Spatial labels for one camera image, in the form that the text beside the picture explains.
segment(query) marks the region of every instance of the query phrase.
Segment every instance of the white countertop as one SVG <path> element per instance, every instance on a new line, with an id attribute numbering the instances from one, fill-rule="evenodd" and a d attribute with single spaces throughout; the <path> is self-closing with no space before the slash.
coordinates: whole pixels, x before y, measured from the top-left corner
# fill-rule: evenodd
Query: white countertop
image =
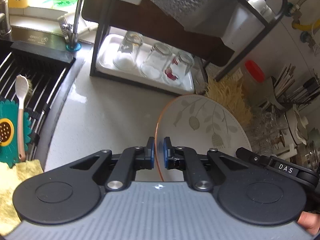
<path id="1" fill-rule="evenodd" d="M 73 84 L 54 132 L 45 171 L 101 149 L 113 154 L 145 146 L 155 135 L 158 116 L 174 97 L 89 76 L 89 57 Z M 160 181 L 155 168 L 136 180 Z"/>

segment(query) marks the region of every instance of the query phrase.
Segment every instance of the pink brush handle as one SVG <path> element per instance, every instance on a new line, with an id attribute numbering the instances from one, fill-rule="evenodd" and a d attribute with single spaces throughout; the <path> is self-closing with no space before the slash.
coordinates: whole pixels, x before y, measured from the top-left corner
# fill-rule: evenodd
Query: pink brush handle
<path id="1" fill-rule="evenodd" d="M 26 160 L 26 153 L 24 151 L 24 139 L 23 139 L 23 109 L 18 111 L 18 153 L 21 162 Z"/>

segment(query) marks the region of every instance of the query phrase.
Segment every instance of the yellow cloth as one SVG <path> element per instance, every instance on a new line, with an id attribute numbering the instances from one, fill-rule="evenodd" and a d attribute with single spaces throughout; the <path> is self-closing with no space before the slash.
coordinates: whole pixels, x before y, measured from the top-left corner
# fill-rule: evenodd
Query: yellow cloth
<path id="1" fill-rule="evenodd" d="M 39 160 L 16 163 L 12 169 L 0 163 L 0 234 L 11 232 L 20 219 L 13 207 L 12 195 L 16 187 L 26 179 L 43 173 Z"/>

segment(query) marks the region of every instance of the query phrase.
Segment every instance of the sink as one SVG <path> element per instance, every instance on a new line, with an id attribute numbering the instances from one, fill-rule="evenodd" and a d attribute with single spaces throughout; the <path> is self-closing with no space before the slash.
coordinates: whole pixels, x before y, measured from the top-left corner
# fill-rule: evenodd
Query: sink
<path id="1" fill-rule="evenodd" d="M 39 159 L 43 169 L 63 104 L 92 46 L 82 43 L 80 51 L 70 53 L 61 36 L 15 27 L 0 39 L 0 100 L 18 103 L 16 76 L 31 80 L 33 95 L 25 101 L 32 129 L 26 155 Z"/>

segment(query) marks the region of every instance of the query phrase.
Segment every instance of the human hand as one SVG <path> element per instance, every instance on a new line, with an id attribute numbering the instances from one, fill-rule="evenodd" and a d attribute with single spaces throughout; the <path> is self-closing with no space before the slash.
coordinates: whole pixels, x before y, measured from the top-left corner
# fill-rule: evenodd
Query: human hand
<path id="1" fill-rule="evenodd" d="M 320 215 L 303 211 L 299 217 L 298 224 L 314 236 L 320 228 Z"/>

